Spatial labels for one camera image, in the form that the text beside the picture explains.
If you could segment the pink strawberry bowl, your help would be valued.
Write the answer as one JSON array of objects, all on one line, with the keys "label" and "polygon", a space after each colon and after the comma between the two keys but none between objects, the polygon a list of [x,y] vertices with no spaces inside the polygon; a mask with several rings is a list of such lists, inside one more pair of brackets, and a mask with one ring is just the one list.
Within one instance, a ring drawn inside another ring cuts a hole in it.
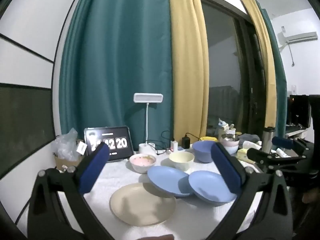
[{"label": "pink strawberry bowl", "polygon": [[156,157],[150,154],[134,154],[129,158],[129,162],[135,172],[146,174],[151,167],[155,166]]}]

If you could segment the stacked pastel bowls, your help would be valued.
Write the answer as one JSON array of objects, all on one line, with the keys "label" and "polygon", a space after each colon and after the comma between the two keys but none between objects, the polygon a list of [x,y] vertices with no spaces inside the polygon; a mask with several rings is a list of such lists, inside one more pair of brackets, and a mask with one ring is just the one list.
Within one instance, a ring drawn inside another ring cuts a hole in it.
[{"label": "stacked pastel bowls", "polygon": [[235,155],[239,148],[239,139],[235,134],[223,134],[221,144],[230,155]]}]

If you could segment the tablet showing clock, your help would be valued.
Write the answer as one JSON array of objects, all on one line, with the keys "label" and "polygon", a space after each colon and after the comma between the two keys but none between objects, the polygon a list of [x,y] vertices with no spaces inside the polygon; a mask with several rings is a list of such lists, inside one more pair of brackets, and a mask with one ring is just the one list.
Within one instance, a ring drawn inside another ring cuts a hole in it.
[{"label": "tablet showing clock", "polygon": [[129,159],[134,155],[130,130],[127,126],[96,127],[84,129],[84,139],[87,144],[87,154],[93,153],[104,143],[110,152],[109,162]]}]

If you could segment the blue plate front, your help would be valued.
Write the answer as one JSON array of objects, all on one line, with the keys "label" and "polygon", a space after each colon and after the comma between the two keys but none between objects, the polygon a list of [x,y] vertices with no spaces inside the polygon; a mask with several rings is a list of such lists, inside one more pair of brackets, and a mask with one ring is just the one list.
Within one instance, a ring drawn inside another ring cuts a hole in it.
[{"label": "blue plate front", "polygon": [[201,200],[221,206],[234,201],[237,195],[231,193],[220,174],[210,171],[195,171],[189,175],[189,185]]}]

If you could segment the computer monitor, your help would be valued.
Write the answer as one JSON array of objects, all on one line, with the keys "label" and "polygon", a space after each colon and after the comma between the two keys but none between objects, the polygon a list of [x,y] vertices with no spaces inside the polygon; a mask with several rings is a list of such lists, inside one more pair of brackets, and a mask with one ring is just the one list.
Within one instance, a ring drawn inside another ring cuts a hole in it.
[{"label": "computer monitor", "polygon": [[287,124],[309,128],[311,107],[308,95],[290,95],[287,103]]}]

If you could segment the clear plastic bag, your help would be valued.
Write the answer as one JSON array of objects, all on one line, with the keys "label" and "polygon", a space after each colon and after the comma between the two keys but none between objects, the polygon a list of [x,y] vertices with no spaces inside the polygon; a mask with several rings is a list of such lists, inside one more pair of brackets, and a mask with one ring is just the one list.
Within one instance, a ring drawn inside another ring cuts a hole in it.
[{"label": "clear plastic bag", "polygon": [[77,149],[77,131],[72,128],[67,134],[56,137],[53,141],[53,153],[60,159],[67,161],[77,161],[80,154]]}]

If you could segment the large blue bowl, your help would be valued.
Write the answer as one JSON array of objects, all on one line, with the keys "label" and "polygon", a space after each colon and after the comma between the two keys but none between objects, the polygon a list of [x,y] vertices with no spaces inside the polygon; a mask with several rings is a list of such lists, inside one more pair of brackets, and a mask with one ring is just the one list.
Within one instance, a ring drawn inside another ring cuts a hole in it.
[{"label": "large blue bowl", "polygon": [[210,140],[197,141],[192,144],[195,158],[201,163],[211,163],[211,149],[216,142]]}]

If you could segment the white desk lamp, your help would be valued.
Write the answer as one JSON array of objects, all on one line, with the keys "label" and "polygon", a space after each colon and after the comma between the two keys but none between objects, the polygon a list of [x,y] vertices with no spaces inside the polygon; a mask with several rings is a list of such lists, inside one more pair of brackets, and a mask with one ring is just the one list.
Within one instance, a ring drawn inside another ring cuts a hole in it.
[{"label": "white desk lamp", "polygon": [[133,95],[134,103],[144,103],[146,104],[145,108],[145,142],[139,144],[139,153],[140,154],[149,154],[155,155],[155,151],[152,146],[149,145],[149,106],[150,104],[158,104],[163,101],[163,94],[159,93],[135,93]]}]

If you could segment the teal curtain right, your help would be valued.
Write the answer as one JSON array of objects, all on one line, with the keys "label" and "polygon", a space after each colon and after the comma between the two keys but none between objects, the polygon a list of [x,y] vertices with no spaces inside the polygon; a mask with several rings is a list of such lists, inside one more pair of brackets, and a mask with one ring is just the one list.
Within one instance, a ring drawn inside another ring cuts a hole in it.
[{"label": "teal curtain right", "polygon": [[256,0],[257,6],[266,24],[266,29],[271,42],[271,48],[274,59],[276,90],[277,90],[277,120],[276,120],[276,135],[281,138],[286,138],[286,120],[287,120],[287,80],[283,61],[278,48],[278,42],[273,30],[271,20],[266,9],[262,8]]}]

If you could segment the beige plate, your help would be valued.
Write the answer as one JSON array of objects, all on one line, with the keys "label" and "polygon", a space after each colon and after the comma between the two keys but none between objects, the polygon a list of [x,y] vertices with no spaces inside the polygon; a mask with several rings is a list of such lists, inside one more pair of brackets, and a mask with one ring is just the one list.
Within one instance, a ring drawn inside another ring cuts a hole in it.
[{"label": "beige plate", "polygon": [[131,226],[153,226],[174,214],[176,198],[150,183],[134,183],[112,194],[110,209],[117,218]]}]

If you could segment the blue plate rear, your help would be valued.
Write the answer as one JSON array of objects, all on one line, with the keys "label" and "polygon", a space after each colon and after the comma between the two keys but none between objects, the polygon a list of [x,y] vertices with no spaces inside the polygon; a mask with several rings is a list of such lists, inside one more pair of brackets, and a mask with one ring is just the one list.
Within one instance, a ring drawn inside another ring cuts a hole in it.
[{"label": "blue plate rear", "polygon": [[189,197],[193,190],[189,184],[189,174],[168,166],[154,166],[147,171],[151,183],[160,191],[174,197]]}]

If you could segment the white charger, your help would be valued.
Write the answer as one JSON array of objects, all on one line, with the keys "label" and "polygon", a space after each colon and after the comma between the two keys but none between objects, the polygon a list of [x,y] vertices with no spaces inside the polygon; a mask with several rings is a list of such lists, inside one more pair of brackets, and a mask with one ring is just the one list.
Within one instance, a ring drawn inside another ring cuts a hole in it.
[{"label": "white charger", "polygon": [[177,141],[171,141],[170,142],[170,148],[172,151],[176,150],[178,148],[178,142]]}]

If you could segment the white power strip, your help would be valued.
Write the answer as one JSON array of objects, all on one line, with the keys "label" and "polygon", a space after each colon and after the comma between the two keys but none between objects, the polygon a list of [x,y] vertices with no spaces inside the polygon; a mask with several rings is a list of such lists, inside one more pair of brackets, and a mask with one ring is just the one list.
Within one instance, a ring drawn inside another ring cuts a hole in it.
[{"label": "white power strip", "polygon": [[176,152],[181,152],[181,151],[184,151],[185,149],[182,148],[182,147],[178,147],[176,150],[172,151],[170,148],[166,150],[166,154],[171,154],[171,153],[176,153]]}]

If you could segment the yellow curtain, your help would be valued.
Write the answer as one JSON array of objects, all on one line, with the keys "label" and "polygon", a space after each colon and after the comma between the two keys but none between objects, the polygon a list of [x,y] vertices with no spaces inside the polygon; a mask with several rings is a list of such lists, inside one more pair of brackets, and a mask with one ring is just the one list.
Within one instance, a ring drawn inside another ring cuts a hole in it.
[{"label": "yellow curtain", "polygon": [[242,0],[257,32],[266,82],[265,127],[275,127],[277,118],[276,74],[271,41],[262,13],[255,0]]},{"label": "yellow curtain", "polygon": [[170,0],[174,138],[206,134],[209,53],[201,0]]}]

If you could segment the yellow curtain left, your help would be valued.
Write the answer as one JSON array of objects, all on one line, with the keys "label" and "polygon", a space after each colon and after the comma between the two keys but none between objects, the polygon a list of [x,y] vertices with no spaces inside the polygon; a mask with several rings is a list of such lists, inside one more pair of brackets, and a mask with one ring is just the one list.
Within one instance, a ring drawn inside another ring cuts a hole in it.
[{"label": "yellow curtain left", "polygon": [[170,0],[174,138],[206,134],[209,53],[201,0]]}]

